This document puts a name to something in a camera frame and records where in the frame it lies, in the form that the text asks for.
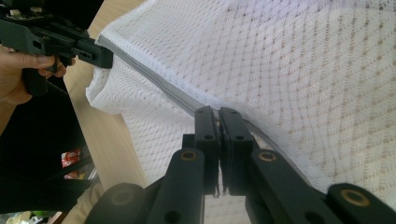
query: wooden table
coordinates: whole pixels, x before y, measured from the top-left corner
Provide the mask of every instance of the wooden table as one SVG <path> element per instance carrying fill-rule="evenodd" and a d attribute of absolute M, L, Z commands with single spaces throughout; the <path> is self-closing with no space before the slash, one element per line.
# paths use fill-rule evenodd
<path fill-rule="evenodd" d="M 111 21 L 139 6 L 143 0 L 105 0 L 89 33 L 96 38 Z M 121 116 L 114 116 L 90 106 L 85 89 L 90 85 L 93 66 L 77 61 L 67 69 L 64 82 L 93 162 L 105 189 L 126 182 L 147 185 L 134 152 L 129 131 Z"/>

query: person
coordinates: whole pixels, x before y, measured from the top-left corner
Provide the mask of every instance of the person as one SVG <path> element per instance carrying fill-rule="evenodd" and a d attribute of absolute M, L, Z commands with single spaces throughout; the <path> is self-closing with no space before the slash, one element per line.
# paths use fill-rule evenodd
<path fill-rule="evenodd" d="M 54 56 L 0 47 L 0 120 L 4 126 L 0 130 L 0 214 L 68 211 L 85 190 L 63 188 L 62 183 L 70 180 L 60 179 L 51 186 L 45 183 L 62 170 L 63 152 L 85 145 L 70 100 L 52 91 L 33 97 L 21 78 L 23 68 L 35 68 L 65 91 L 66 68 L 57 62 L 56 73 L 46 70 L 55 62 Z"/>

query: black pants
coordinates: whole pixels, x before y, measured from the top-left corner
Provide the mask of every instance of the black pants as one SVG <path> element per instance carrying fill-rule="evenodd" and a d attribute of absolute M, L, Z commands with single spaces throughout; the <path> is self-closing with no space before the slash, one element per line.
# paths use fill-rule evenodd
<path fill-rule="evenodd" d="M 54 80 L 64 89 L 62 80 Z M 83 189 L 73 180 L 44 180 L 62 169 L 63 152 L 84 145 L 67 96 L 49 91 L 18 105 L 0 136 L 0 214 L 69 210 Z"/>

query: mesh laundry bag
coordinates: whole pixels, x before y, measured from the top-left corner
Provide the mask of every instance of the mesh laundry bag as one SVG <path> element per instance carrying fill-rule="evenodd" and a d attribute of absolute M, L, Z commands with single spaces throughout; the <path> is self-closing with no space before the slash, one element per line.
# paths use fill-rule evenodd
<path fill-rule="evenodd" d="M 147 1 L 98 43 L 90 103 L 122 114 L 149 183 L 163 176 L 191 113 L 228 106 L 262 147 L 316 189 L 364 187 L 396 208 L 394 1 Z M 248 223 L 243 199 L 206 199 L 205 223 Z"/>

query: person's hand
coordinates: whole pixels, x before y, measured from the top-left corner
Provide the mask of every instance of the person's hand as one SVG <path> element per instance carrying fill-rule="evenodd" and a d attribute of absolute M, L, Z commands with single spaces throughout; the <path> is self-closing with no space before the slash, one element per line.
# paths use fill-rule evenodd
<path fill-rule="evenodd" d="M 66 68 L 60 62 L 58 62 L 58 71 L 55 74 L 45 70 L 54 63 L 54 56 L 31 55 L 0 46 L 0 102 L 20 105 L 32 98 L 21 79 L 22 68 L 35 68 L 41 76 L 46 78 L 64 76 Z"/>

